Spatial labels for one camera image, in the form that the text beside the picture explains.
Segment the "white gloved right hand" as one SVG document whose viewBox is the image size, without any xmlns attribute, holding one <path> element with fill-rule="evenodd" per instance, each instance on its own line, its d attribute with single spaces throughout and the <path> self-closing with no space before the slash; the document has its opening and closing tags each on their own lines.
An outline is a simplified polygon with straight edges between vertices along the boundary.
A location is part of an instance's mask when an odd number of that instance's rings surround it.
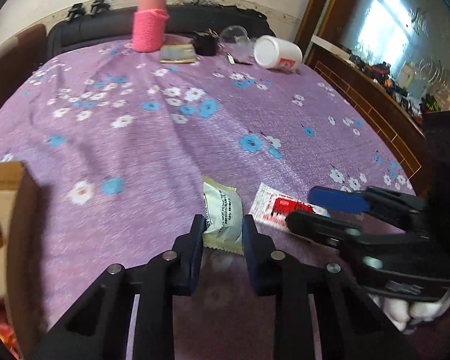
<svg viewBox="0 0 450 360">
<path fill-rule="evenodd" d="M 400 332 L 419 323 L 432 322 L 450 308 L 450 290 L 436 302 L 408 302 L 371 293 L 368 296 Z"/>
</svg>

